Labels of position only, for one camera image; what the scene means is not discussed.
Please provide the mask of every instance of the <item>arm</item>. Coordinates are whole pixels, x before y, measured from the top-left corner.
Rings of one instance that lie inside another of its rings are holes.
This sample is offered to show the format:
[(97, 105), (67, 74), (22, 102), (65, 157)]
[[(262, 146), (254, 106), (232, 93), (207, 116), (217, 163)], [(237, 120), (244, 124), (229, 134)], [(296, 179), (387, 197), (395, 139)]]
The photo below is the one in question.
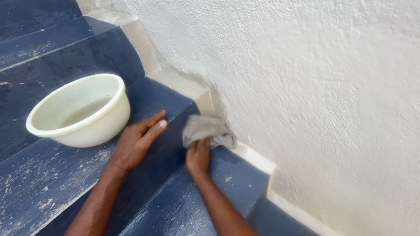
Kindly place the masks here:
[(214, 228), (219, 236), (259, 236), (235, 207), (211, 181), (207, 172), (210, 162), (209, 140), (200, 140), (188, 147), (185, 166), (196, 183)]
[(167, 126), (166, 112), (124, 129), (111, 159), (64, 236), (103, 236), (111, 216), (112, 207), (125, 175), (137, 166), (153, 141)]

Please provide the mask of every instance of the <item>white plastic bowl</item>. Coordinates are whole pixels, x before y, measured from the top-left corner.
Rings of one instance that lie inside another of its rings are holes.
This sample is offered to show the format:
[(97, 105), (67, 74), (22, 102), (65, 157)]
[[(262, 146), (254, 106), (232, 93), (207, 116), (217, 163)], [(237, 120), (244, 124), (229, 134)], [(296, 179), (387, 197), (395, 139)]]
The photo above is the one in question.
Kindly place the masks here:
[(46, 96), (32, 109), (26, 128), (71, 147), (92, 147), (115, 137), (129, 116), (124, 81), (113, 74), (97, 74)]

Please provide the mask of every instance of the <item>rag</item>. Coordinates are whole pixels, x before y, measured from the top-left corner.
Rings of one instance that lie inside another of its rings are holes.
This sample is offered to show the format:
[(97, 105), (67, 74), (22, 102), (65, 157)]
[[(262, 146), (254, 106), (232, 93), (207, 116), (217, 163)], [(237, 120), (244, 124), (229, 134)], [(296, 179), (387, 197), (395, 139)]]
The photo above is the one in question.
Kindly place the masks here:
[(205, 138), (210, 138), (210, 148), (236, 147), (236, 136), (224, 119), (215, 115), (190, 115), (182, 131), (182, 145), (187, 148), (190, 143)]

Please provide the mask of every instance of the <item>white wall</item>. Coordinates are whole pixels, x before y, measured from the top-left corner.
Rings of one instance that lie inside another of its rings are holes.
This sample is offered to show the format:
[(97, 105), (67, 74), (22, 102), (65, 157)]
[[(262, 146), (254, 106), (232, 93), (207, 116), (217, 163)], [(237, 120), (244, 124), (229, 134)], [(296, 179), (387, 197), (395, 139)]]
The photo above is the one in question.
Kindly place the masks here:
[(420, 235), (420, 1), (100, 0), (219, 89), (274, 188), (347, 236)]

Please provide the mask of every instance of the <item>fingernail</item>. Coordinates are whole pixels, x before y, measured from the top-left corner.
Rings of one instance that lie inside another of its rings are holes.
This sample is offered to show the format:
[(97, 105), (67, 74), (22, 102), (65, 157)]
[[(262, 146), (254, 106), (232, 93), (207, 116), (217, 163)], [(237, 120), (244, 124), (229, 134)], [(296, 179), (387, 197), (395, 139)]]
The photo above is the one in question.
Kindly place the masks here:
[(161, 121), (159, 121), (158, 125), (161, 128), (166, 128), (166, 126), (168, 125), (168, 123), (165, 120), (161, 120)]

